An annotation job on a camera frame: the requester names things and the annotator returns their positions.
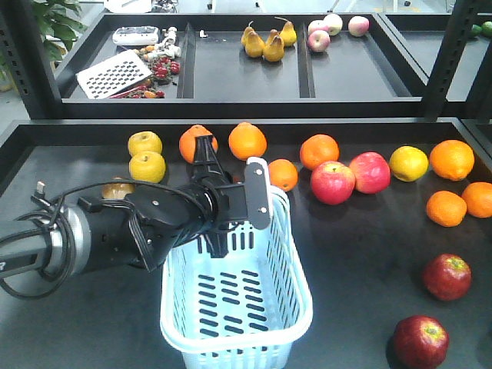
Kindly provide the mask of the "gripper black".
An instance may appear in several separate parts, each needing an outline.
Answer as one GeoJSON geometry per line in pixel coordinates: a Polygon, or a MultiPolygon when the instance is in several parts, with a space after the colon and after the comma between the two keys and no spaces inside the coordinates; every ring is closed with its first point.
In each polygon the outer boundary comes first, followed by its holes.
{"type": "Polygon", "coordinates": [[[211,208],[210,230],[202,234],[211,258],[225,258],[228,254],[228,234],[235,224],[248,219],[243,184],[234,184],[224,175],[213,147],[213,135],[195,138],[192,182],[208,196],[211,208]]]}

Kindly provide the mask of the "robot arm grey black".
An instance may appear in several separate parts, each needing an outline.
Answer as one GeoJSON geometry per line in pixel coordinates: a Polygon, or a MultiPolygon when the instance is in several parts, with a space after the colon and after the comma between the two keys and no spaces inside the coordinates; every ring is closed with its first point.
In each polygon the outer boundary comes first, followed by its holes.
{"type": "Polygon", "coordinates": [[[227,253],[227,234],[248,217],[246,190],[225,173],[212,138],[199,136],[191,179],[170,188],[136,181],[121,199],[60,194],[45,197],[38,183],[34,211],[1,224],[1,286],[34,300],[55,292],[69,277],[119,265],[148,271],[171,249],[202,237],[214,258],[227,253]]]}

